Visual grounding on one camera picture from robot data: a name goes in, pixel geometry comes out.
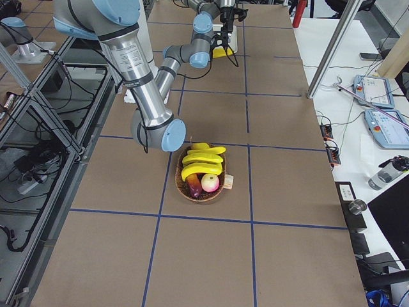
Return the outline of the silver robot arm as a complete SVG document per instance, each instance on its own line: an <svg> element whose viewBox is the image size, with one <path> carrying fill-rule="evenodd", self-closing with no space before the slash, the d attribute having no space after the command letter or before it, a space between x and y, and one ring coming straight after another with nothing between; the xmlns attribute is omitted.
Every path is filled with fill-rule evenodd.
<svg viewBox="0 0 409 307"><path fill-rule="evenodd" d="M131 132L146 149L175 152L183 144L186 126L166 107L166 96L183 63L204 68L210 61L213 21L223 23L221 40L233 30L234 1L185 1L196 11L191 42L164 50L160 67L151 56L143 5L140 1L55 1L55 28L69 36L96 40L137 103Z"/></svg>
<svg viewBox="0 0 409 307"><path fill-rule="evenodd" d="M11 57L19 64L40 64L56 48L56 42L37 41L18 17L1 20L1 44L13 51Z"/></svg>

